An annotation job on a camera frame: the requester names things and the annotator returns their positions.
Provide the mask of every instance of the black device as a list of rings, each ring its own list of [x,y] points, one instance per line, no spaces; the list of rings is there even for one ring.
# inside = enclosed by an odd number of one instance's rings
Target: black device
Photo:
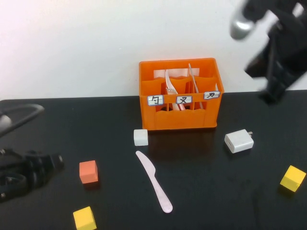
[[[11,124],[8,115],[21,110],[33,111]],[[0,137],[31,121],[44,111],[37,104],[20,105],[0,111]],[[0,150],[0,202],[27,194],[45,185],[50,178],[64,168],[61,155],[43,155],[36,151],[19,154],[12,149]]]
[[[293,10],[297,4],[303,11],[296,17]],[[307,71],[307,0],[246,0],[232,19],[231,36],[237,40],[245,38],[267,11],[279,20],[268,32],[267,45],[245,72],[253,78],[267,78],[261,97],[271,104],[278,102],[285,90]]]

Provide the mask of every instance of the silver metal part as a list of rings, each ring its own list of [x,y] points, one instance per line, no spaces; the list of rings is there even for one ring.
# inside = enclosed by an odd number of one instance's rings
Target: silver metal part
[[[2,115],[0,116],[0,132],[2,130],[5,130],[7,127],[11,126],[12,124],[12,120],[6,116],[6,115]]]
[[[230,35],[235,40],[241,40],[245,38],[256,27],[253,21],[250,21],[243,16],[242,11],[246,4],[247,0],[245,0],[241,7],[236,10],[234,16],[231,19]]]

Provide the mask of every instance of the white wall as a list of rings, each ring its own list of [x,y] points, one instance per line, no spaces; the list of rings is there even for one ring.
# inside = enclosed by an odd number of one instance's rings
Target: white wall
[[[245,42],[239,0],[0,0],[0,99],[138,95],[144,60],[214,57],[227,92],[265,85],[243,69],[269,15]],[[307,78],[294,89],[307,89]]]

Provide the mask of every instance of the chinese character label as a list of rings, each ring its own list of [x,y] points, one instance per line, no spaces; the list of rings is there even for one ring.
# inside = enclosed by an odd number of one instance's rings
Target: chinese character label
[[[163,104],[163,95],[148,96],[147,101],[150,106]]]
[[[209,100],[212,98],[218,98],[220,96],[220,92],[219,91],[211,91],[211,92],[205,92],[205,94],[203,95],[203,98],[205,100]]]
[[[178,96],[176,99],[177,104],[192,103],[192,96]]]

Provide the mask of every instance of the orange crate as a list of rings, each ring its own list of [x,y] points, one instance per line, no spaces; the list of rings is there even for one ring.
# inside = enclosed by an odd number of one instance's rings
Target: orange crate
[[[195,93],[189,64],[199,93]],[[178,92],[176,95],[167,95],[166,69]],[[223,93],[223,84],[214,58],[140,62],[140,103],[144,129],[216,127]],[[186,110],[172,110],[172,104],[179,101],[185,103]]]

